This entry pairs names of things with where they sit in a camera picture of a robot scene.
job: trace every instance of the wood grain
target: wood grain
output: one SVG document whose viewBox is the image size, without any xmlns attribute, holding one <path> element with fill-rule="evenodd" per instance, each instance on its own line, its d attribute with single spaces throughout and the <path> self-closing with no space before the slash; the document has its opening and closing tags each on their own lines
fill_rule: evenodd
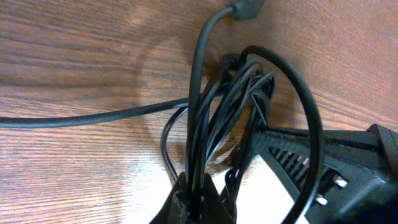
<svg viewBox="0 0 398 224">
<path fill-rule="evenodd" d="M 200 29 L 229 2 L 2 0 L 0 116 L 91 114 L 186 97 Z M 225 53 L 261 45 L 302 72 L 325 129 L 377 123 L 398 131 L 397 15 L 395 0 L 266 1 L 258 19 L 216 26 L 206 71 Z M 271 124 L 306 128 L 294 89 L 275 72 Z M 1 223 L 149 222 L 172 186 L 159 150 L 172 113 L 72 128 L 0 129 Z M 178 171 L 185 135 L 186 116 L 169 137 Z M 223 170 L 213 164 L 210 172 L 222 178 Z M 272 195 L 281 186 L 270 187 L 266 181 L 275 177 L 259 170 L 269 172 L 256 160 L 239 194 L 240 223 L 262 220 L 260 211 L 244 208 L 251 200 L 271 205 L 264 206 L 271 216 L 271 209 L 281 211 L 270 219 L 275 222 L 292 205 L 289 197 Z M 272 193 L 254 196 L 259 186 Z M 286 206 L 277 208 L 274 200 Z"/>
</svg>

